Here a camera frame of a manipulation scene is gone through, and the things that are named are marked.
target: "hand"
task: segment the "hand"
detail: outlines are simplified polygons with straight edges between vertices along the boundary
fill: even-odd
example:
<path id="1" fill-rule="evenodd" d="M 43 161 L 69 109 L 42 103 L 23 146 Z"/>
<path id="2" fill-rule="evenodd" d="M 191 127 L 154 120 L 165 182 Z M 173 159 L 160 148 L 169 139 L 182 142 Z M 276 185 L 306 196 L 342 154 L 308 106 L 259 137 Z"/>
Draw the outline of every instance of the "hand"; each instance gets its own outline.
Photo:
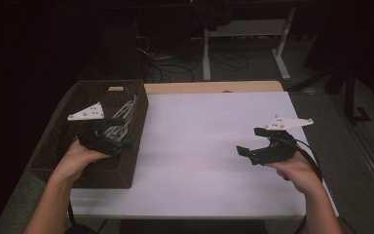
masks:
<path id="1" fill-rule="evenodd" d="M 52 176 L 73 182 L 81 176 L 84 168 L 89 163 L 108 157 L 110 156 L 82 146 L 77 139 L 71 143 L 65 155 L 56 166 Z"/>
<path id="2" fill-rule="evenodd" d="M 320 179 L 313 171 L 312 166 L 299 151 L 296 151 L 293 157 L 286 161 L 266 166 L 276 169 L 279 176 L 290 179 L 296 189 L 305 195 L 322 188 Z"/>

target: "wicker basket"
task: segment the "wicker basket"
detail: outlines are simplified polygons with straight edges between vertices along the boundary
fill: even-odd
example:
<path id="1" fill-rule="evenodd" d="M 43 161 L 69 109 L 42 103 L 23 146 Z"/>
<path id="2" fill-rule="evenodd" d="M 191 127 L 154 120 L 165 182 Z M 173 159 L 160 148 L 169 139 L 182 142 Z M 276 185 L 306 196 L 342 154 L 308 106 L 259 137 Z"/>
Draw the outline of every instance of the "wicker basket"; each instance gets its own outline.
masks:
<path id="1" fill-rule="evenodd" d="M 111 118 L 125 103 L 133 100 L 134 96 L 137 96 L 137 101 L 125 138 L 135 139 L 138 142 L 136 147 L 124 150 L 118 157 L 88 165 L 74 183 L 75 188 L 130 188 L 148 108 L 143 82 L 137 80 L 78 82 L 63 109 L 53 117 L 56 122 L 34 155 L 29 171 L 48 181 L 60 160 L 59 155 L 63 155 L 83 124 L 83 121 L 68 122 L 68 115 L 100 102 L 105 118 Z"/>

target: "white desk leg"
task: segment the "white desk leg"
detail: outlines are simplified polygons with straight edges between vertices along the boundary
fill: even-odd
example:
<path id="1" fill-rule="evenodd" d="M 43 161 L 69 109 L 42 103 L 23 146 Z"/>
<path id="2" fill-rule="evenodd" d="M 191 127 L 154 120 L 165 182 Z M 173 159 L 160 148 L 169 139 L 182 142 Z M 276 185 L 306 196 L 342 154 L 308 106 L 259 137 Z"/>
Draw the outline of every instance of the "white desk leg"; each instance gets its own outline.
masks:
<path id="1" fill-rule="evenodd" d="M 283 80 L 289 80 L 290 79 L 290 75 L 287 71 L 286 66 L 284 65 L 283 59 L 281 59 L 281 52 L 283 51 L 284 43 L 286 42 L 287 34 L 289 33 L 289 29 L 290 29 L 290 26 L 291 26 L 291 22 L 292 22 L 295 10 L 296 10 L 296 8 L 294 8 L 294 7 L 290 8 L 289 12 L 287 13 L 286 22 L 284 23 L 283 30 L 281 31 L 279 45 L 276 49 L 272 50 L 273 57 L 275 58 L 276 64 L 278 65 L 278 68 L 279 68 L 281 78 Z"/>
<path id="2" fill-rule="evenodd" d="M 211 80 L 210 60 L 208 59 L 208 31 L 207 29 L 205 29 L 205 53 L 203 55 L 203 79 L 205 81 Z"/>

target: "gray floor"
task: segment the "gray floor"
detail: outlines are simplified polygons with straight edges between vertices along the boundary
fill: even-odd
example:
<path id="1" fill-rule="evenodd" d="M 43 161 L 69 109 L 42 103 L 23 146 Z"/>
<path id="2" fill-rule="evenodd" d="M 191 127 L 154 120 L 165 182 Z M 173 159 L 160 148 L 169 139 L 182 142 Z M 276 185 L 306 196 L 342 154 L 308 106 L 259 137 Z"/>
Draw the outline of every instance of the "gray floor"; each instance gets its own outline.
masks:
<path id="1" fill-rule="evenodd" d="M 313 40 L 289 39 L 283 52 L 283 60 L 291 79 L 282 81 L 270 49 L 277 45 L 277 38 L 239 38 L 214 40 L 210 46 L 212 81 L 278 80 L 287 88 L 308 79 L 316 71 L 303 68 L 303 63 Z M 199 48 L 189 57 L 173 58 L 166 55 L 154 58 L 155 69 L 149 69 L 149 82 L 203 82 L 200 41 Z M 322 79 L 302 92 L 290 93 L 300 118 L 313 118 L 315 123 L 305 127 L 309 144 L 316 151 L 324 179 L 331 191 L 336 207 L 357 233 L 374 233 L 374 173 L 368 166 L 366 154 L 354 133 L 359 132 L 374 156 L 374 97 L 360 82 L 356 83 L 355 104 L 362 106 L 372 118 L 371 122 L 352 127 L 340 114 L 344 94 L 329 96 L 323 91 L 327 79 Z M 27 179 L 37 179 L 28 175 Z M 19 184 L 27 191 L 26 184 Z M 25 207 L 30 214 L 31 208 Z M 7 207 L 0 220 L 0 233 L 18 233 L 27 222 L 27 216 L 19 226 L 9 226 L 13 215 L 21 215 Z M 103 219 L 79 219 L 94 230 Z M 292 233 L 299 220 L 267 220 L 269 233 Z M 120 220 L 108 220 L 100 233 L 119 233 Z M 346 233 L 353 233 L 341 222 Z"/>

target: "dark background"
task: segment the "dark background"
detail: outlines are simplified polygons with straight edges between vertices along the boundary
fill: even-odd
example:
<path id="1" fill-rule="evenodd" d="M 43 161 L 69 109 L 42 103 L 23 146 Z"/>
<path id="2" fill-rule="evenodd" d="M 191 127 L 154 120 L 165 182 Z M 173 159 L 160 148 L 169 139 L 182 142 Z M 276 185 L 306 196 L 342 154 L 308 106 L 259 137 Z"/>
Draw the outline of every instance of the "dark background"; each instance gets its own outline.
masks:
<path id="1" fill-rule="evenodd" d="M 374 1 L 354 2 L 325 10 L 299 8 L 291 33 L 318 33 L 308 67 L 322 70 L 344 58 L 374 92 Z M 189 25 L 190 11 L 177 20 L 180 14 L 171 11 L 101 16 L 57 6 L 53 1 L 0 1 L 0 214 L 56 105 L 76 81 L 145 76 L 135 49 L 134 19 L 156 44 L 188 43 L 193 33 L 163 30 L 166 21 Z"/>

